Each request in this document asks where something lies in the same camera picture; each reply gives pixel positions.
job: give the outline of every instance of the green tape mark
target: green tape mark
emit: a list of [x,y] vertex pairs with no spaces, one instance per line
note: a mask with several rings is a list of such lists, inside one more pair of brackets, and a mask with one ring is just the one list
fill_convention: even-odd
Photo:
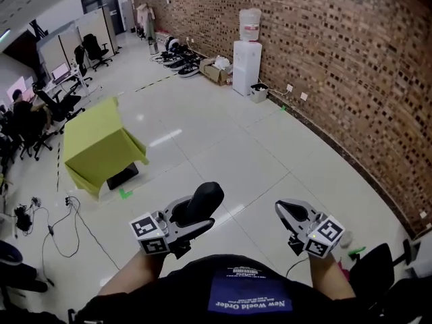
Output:
[[357,248],[356,250],[352,250],[352,251],[348,252],[348,256],[352,256],[353,254],[360,253],[364,250],[366,250],[366,246],[363,246],[363,247]]
[[119,192],[120,192],[121,199],[128,199],[134,193],[133,191],[129,191],[125,193],[123,188],[120,188]]

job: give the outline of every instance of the chair backrest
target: chair backrest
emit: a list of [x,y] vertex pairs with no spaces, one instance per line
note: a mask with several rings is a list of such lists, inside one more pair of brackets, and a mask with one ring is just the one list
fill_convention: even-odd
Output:
[[94,34],[88,34],[84,36],[82,45],[87,50],[90,60],[95,60],[101,57],[102,50],[98,45],[96,36]]
[[82,76],[85,76],[87,73],[87,69],[84,66],[84,54],[85,54],[85,52],[86,51],[84,50],[84,48],[82,46],[78,46],[74,50],[76,64],[79,66]]
[[27,115],[18,115],[15,113],[11,124],[14,132],[19,134],[24,140],[30,144],[36,141],[37,134],[40,131],[38,131],[39,126],[36,126],[32,120],[31,112],[28,112]]
[[367,307],[374,305],[394,283],[389,245],[381,244],[361,258],[350,270],[350,284]]
[[37,97],[47,104],[47,107],[53,115],[56,117],[64,116],[60,106],[50,96],[48,96],[45,91],[40,90],[36,85],[33,85],[33,92]]
[[16,130],[16,126],[14,125],[14,114],[11,111],[7,111],[8,113],[7,119],[2,119],[0,121],[1,133],[5,136],[9,136],[12,140],[19,140],[18,131]]

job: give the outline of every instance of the wall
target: wall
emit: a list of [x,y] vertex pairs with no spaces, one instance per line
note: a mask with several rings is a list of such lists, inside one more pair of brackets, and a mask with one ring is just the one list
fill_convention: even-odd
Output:
[[31,68],[6,54],[0,53],[0,101],[4,101],[7,105],[11,104],[11,100],[7,95],[7,89],[22,76],[24,79],[30,76],[33,76],[33,78],[36,77]]
[[149,3],[158,28],[194,37],[206,55],[229,58],[239,10],[260,8],[261,79],[281,92],[294,85],[278,98],[358,160],[415,236],[432,224],[429,1],[135,0],[135,6]]
[[[121,10],[122,2],[127,0],[118,1]],[[82,9],[81,0],[62,0],[58,4],[52,6],[50,9],[42,13],[36,18],[36,20],[43,30],[52,32],[68,22],[77,20],[83,15],[84,11]]]

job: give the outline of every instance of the ceiling light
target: ceiling light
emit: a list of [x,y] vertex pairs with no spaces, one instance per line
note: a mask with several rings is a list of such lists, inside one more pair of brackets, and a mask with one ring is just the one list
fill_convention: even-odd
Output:
[[1,36],[0,36],[0,42],[11,32],[11,29],[7,29]]

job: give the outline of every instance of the white floor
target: white floor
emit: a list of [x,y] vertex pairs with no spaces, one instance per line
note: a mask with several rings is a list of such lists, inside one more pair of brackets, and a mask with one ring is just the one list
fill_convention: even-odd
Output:
[[[125,126],[148,146],[150,165],[137,164],[140,175],[122,187],[133,195],[122,199],[118,190],[103,188],[100,201],[95,202],[75,188],[62,164],[57,191],[57,147],[63,138],[57,136],[51,140],[53,151],[44,150],[39,162],[26,157],[12,167],[9,212],[37,196],[49,210],[52,224],[67,213],[65,196],[76,196],[88,226],[121,267],[138,250],[127,224],[131,219],[193,194],[203,182],[216,181],[225,199],[214,214],[215,227],[195,240],[180,260],[170,256],[163,275],[215,253],[243,254],[285,274],[305,256],[297,257],[287,245],[289,234],[274,211],[275,201],[281,198],[306,200],[334,215],[354,234],[350,249],[366,246],[370,250],[387,242],[393,258],[402,253],[404,230],[386,204],[336,152],[291,115],[268,100],[252,103],[201,75],[174,76],[136,92],[173,72],[150,62],[146,43],[135,36],[121,35],[119,44],[123,49],[109,67],[89,71],[94,92],[82,104],[90,107],[117,96]],[[20,234],[15,240],[7,224],[0,225],[0,232],[21,250],[26,263],[41,267],[47,234],[44,210],[36,213],[30,236]],[[56,287],[44,294],[24,292],[27,298],[22,302],[28,309],[65,319],[68,308],[82,308],[97,294],[101,281],[116,272],[79,220],[78,232],[80,249],[70,259],[60,256],[48,239],[45,265]],[[72,218],[56,226],[55,239],[63,253],[74,251]],[[340,248],[335,251],[348,268],[346,253]],[[305,262],[292,270],[290,278],[310,284],[308,273]]]

